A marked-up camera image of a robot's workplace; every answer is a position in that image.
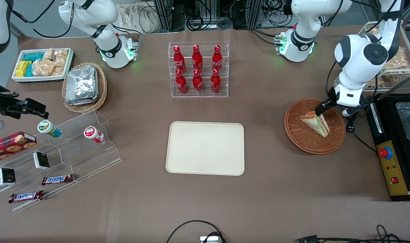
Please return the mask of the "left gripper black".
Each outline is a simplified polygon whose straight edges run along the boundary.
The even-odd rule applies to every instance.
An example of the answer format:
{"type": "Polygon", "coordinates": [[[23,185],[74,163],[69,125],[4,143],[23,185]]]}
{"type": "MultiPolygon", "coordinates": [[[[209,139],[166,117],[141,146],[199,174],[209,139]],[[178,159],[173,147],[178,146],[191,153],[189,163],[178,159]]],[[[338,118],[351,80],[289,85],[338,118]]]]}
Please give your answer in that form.
{"type": "MultiPolygon", "coordinates": [[[[328,111],[329,109],[333,108],[336,106],[336,102],[332,100],[325,100],[321,102],[315,109],[314,112],[317,116],[322,115],[324,112],[328,111]]],[[[357,112],[363,110],[364,108],[362,106],[356,106],[356,107],[347,107],[347,106],[341,106],[342,112],[341,115],[343,117],[350,117],[352,115],[355,115],[357,112]]]]}

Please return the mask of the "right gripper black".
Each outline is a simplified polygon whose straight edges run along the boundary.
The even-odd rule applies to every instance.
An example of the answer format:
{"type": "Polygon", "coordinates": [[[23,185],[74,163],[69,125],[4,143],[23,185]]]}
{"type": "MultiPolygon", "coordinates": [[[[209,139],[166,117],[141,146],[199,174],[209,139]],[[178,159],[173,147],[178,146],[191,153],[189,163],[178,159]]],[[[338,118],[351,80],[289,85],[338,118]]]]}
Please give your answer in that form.
{"type": "Polygon", "coordinates": [[[20,119],[21,115],[35,115],[43,119],[49,118],[49,112],[46,112],[46,106],[31,98],[23,101],[17,99],[19,93],[11,92],[0,85],[0,115],[20,119]]]}

